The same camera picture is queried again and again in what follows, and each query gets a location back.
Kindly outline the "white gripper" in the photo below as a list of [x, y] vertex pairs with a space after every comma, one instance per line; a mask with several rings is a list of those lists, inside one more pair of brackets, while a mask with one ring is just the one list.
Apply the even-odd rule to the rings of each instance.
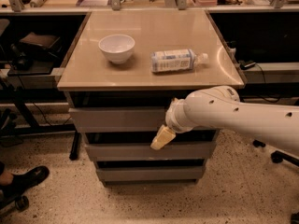
[[172, 98], [171, 104], [165, 114], [165, 123], [153, 138], [150, 147], [159, 150], [169, 144], [176, 133], [186, 133], [194, 128], [194, 124], [187, 118], [184, 111], [185, 101], [176, 97]]

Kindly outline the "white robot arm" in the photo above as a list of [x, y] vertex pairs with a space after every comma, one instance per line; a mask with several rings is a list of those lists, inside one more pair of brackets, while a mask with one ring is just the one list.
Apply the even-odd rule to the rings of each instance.
[[249, 104], [240, 101], [230, 86], [217, 86], [175, 98], [150, 147], [159, 150], [177, 134], [196, 127], [227, 129], [260, 142], [299, 154], [299, 107]]

